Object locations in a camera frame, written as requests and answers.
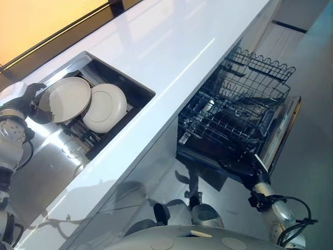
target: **wire rack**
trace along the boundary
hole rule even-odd
[[[180,112],[178,141],[191,136],[223,145],[254,148],[263,142],[290,87],[294,67],[232,50]]]

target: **white cabinet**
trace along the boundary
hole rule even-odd
[[[253,20],[250,27],[244,33],[239,46],[247,49],[249,52],[254,52],[257,48],[263,34],[271,23],[275,13],[279,9],[282,0],[272,0],[266,7],[258,14],[257,18]]]

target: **glossy countertop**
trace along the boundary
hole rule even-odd
[[[156,92],[143,110],[48,206],[71,235],[149,150],[269,0],[144,0],[23,81],[39,82],[82,51]],[[66,240],[40,215],[17,249],[58,249]]]

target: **sink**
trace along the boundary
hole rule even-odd
[[[26,227],[155,96],[152,90],[88,52],[78,54],[40,82],[50,87],[62,78],[74,76],[85,79],[91,87],[102,83],[118,86],[126,96],[126,115],[105,134],[90,131],[81,116],[64,123],[44,125],[27,119],[28,126],[36,133],[31,141],[34,155],[13,176],[9,203]],[[43,91],[37,93],[36,102]],[[23,148],[22,162],[25,162],[30,147],[25,144]]]

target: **robotic hand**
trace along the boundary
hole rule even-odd
[[[23,155],[22,144],[34,138],[25,119],[29,116],[39,123],[47,123],[52,117],[52,113],[43,112],[32,103],[37,91],[45,87],[42,83],[17,82],[0,93],[0,250],[11,249],[14,227],[21,229],[20,235],[23,233],[23,227],[5,209],[11,179]]]

